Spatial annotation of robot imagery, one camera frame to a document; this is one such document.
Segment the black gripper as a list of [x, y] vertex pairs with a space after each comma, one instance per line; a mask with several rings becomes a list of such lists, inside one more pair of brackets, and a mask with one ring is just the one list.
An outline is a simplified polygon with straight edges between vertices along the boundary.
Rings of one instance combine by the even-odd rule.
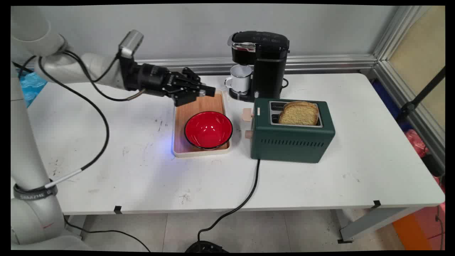
[[182, 75], [187, 79], [190, 89], [177, 84], [180, 73], [160, 65], [138, 64], [133, 58], [120, 57], [120, 71], [125, 90], [138, 91], [125, 101], [131, 101], [142, 94], [150, 94], [169, 97], [175, 107], [180, 107], [196, 101], [198, 97], [215, 97], [216, 88], [201, 82], [200, 76], [190, 68], [182, 69]]

